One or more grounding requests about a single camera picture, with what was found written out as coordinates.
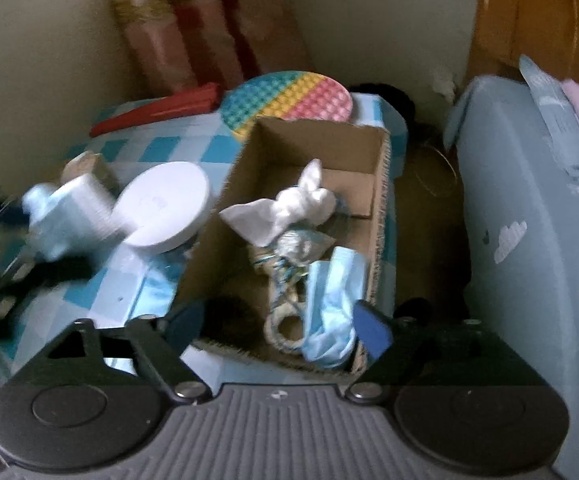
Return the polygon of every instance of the open cardboard box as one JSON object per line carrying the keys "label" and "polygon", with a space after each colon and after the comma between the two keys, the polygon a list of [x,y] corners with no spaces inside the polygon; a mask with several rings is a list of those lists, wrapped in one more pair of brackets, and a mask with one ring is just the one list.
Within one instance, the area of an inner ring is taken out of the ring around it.
{"label": "open cardboard box", "polygon": [[[234,304],[208,303],[202,336],[213,338],[205,339],[199,345],[202,349],[222,355],[236,351],[241,357],[245,353],[281,367],[317,371],[301,356],[282,354],[266,343],[263,322],[270,308],[269,278],[254,271],[247,243],[218,215],[234,204],[275,198],[280,190],[297,183],[313,158],[319,158],[323,165],[322,186],[347,202],[351,219],[342,245],[367,257],[365,296],[374,300],[384,242],[390,160],[387,132],[349,123],[260,118],[234,163],[176,296],[175,305],[196,299],[240,299]],[[357,374],[365,366],[365,352],[359,344],[343,374]]]}

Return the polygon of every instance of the blue face mask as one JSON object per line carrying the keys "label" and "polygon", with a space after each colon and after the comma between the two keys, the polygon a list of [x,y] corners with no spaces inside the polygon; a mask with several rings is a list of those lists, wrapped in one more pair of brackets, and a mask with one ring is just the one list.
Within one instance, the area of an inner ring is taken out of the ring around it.
{"label": "blue face mask", "polygon": [[303,357],[320,368],[344,365],[354,349],[354,303],[365,296],[367,259],[335,247],[329,262],[314,262],[307,278]]}

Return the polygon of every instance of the rainbow pop-it fidget toy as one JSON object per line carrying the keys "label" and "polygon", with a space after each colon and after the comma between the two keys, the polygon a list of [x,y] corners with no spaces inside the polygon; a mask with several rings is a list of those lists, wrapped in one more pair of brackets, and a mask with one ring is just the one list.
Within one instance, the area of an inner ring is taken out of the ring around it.
{"label": "rainbow pop-it fidget toy", "polygon": [[241,142],[260,116],[345,122],[353,102],[343,85],[313,72],[292,70],[250,79],[220,106],[223,122]]}

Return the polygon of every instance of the folded red object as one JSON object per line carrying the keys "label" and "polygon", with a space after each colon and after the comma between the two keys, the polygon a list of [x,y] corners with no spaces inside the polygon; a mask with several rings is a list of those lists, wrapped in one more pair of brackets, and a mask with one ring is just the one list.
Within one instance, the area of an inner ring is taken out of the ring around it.
{"label": "folded red object", "polygon": [[131,128],[140,124],[157,123],[177,117],[208,114],[218,109],[223,89],[217,83],[207,83],[199,88],[184,90],[153,103],[135,108],[92,127],[90,137]]}

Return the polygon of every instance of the wooden headboard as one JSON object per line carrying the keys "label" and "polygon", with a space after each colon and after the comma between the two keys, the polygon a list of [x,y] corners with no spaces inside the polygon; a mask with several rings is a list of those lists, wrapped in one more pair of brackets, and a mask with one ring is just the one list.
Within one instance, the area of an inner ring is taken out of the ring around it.
{"label": "wooden headboard", "polygon": [[465,82],[480,74],[519,78],[520,54],[579,82],[579,0],[478,0]]}

